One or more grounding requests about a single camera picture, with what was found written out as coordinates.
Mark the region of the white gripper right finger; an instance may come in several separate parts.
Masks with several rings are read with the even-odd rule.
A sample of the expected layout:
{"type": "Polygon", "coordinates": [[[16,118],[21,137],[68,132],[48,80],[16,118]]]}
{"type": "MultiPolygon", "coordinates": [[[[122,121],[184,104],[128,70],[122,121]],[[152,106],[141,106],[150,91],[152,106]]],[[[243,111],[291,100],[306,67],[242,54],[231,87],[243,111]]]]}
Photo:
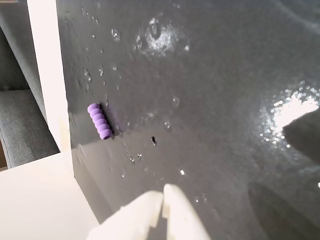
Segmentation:
{"type": "Polygon", "coordinates": [[[162,217],[168,240],[209,240],[211,237],[184,192],[174,184],[163,188],[162,217]]]}

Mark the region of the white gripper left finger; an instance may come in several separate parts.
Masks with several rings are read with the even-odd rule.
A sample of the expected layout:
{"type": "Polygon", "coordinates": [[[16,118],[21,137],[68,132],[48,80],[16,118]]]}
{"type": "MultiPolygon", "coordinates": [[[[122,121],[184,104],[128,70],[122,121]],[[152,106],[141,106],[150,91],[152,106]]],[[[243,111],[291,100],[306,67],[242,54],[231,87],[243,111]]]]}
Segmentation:
{"type": "Polygon", "coordinates": [[[88,234],[88,240],[146,240],[158,224],[163,193],[148,191],[107,218],[88,234]]]}

